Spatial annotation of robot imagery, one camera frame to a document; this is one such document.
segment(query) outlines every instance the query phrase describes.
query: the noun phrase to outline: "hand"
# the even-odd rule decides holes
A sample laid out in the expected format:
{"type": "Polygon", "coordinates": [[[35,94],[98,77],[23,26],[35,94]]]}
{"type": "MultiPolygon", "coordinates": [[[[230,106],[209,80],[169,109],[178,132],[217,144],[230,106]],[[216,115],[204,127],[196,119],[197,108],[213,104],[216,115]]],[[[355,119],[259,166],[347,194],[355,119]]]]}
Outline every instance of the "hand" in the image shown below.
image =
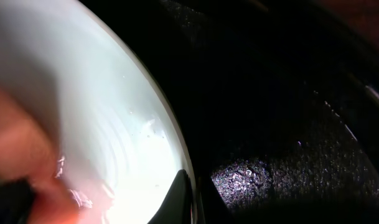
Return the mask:
{"type": "Polygon", "coordinates": [[[0,90],[0,180],[25,178],[36,191],[29,224],[73,224],[78,208],[55,179],[57,149],[19,105],[0,90]]]}

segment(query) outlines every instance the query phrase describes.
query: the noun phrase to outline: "white bowl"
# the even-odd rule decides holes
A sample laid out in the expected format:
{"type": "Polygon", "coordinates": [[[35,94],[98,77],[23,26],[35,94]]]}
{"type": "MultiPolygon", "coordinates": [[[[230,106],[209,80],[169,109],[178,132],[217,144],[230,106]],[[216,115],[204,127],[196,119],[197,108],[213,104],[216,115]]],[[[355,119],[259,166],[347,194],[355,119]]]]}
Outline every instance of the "white bowl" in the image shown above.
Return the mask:
{"type": "Polygon", "coordinates": [[[62,178],[86,207],[80,223],[147,223],[180,169],[195,190],[166,99],[79,2],[0,0],[0,86],[59,142],[62,178]]]}

